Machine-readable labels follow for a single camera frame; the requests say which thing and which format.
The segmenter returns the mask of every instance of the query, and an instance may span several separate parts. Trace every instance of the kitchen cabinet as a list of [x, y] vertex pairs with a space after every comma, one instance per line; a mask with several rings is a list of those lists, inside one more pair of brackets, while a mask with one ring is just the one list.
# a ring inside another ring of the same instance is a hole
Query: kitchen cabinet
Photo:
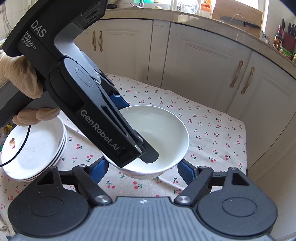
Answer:
[[152, 20], [100, 20], [75, 44], [104, 72], [147, 83]]
[[241, 85], [226, 112], [245, 124], [247, 168], [276, 141], [295, 112], [296, 80], [270, 60], [253, 52]]
[[161, 88], [226, 112], [251, 52], [217, 34], [172, 23]]

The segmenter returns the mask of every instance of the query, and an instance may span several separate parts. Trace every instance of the stack of plates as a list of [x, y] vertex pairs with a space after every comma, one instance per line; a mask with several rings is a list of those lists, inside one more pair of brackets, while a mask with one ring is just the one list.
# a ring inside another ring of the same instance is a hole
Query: stack of plates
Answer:
[[[2, 149], [2, 163], [9, 161], [22, 146], [28, 127], [16, 126], [8, 135]], [[20, 182], [33, 181], [46, 168], [55, 166], [67, 143], [67, 131], [59, 117], [31, 126], [28, 139], [9, 164], [3, 166], [11, 178]]]

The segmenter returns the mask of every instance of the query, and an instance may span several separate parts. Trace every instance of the knife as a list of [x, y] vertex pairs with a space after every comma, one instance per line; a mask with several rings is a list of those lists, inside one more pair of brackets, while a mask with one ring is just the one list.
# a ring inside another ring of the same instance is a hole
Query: knife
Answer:
[[[223, 21], [225, 23], [229, 23], [231, 21], [232, 17], [228, 17], [228, 16], [223, 16], [221, 18], [219, 18], [220, 21]], [[246, 22], [246, 21], [242, 21], [242, 20], [238, 20], [238, 19], [233, 19], [231, 21], [232, 24], [235, 24], [235, 25], [240, 25], [240, 26], [245, 26], [248, 25], [250, 26], [251, 28], [256, 28], [256, 29], [261, 29], [261, 27], [259, 27], [258, 25], [256, 24], [253, 24], [253, 23], [249, 23], [249, 22]]]
[[282, 21], [281, 21], [281, 25], [282, 25], [282, 27], [283, 27], [283, 31], [285, 31], [285, 20], [284, 20], [284, 19], [282, 19]]
[[288, 34], [291, 33], [291, 23], [288, 24]]
[[293, 24], [294, 26], [294, 33], [293, 33], [293, 37], [295, 38], [296, 37], [296, 24]]
[[291, 32], [290, 32], [290, 35], [293, 36], [293, 34], [294, 34], [294, 25], [292, 24], [292, 25], [291, 25]]

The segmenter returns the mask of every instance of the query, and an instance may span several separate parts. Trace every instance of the beige glove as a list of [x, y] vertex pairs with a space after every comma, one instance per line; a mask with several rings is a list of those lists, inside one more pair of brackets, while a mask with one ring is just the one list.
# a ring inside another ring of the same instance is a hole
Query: beige glove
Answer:
[[[0, 87], [8, 81], [32, 99], [40, 98], [43, 93], [33, 65], [24, 56], [9, 57], [3, 52], [0, 54]], [[56, 118], [59, 112], [60, 108], [22, 110], [12, 121], [19, 126], [35, 125]]]

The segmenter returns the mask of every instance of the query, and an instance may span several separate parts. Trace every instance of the cherry print tablecloth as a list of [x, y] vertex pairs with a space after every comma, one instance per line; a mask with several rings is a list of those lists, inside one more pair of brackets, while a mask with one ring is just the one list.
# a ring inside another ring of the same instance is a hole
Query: cherry print tablecloth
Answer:
[[[195, 166], [208, 166], [214, 171], [224, 172], [229, 167], [237, 167], [246, 173], [246, 136], [241, 121], [208, 108], [172, 91], [159, 89], [135, 80], [109, 74], [108, 77], [130, 105], [155, 105], [178, 116], [186, 125], [190, 135], [190, 145], [185, 159]], [[79, 164], [91, 164], [102, 156], [77, 127], [61, 112], [68, 140], [59, 170], [71, 170]], [[29, 183], [20, 183], [9, 178], [0, 168], [0, 214], [12, 231], [7, 217], [10, 202]], [[136, 180], [125, 176], [109, 165], [109, 171], [99, 185], [113, 198], [116, 196], [170, 196], [174, 199], [186, 183], [177, 172], [177, 167], [151, 180]], [[71, 185], [65, 188], [73, 190]]]

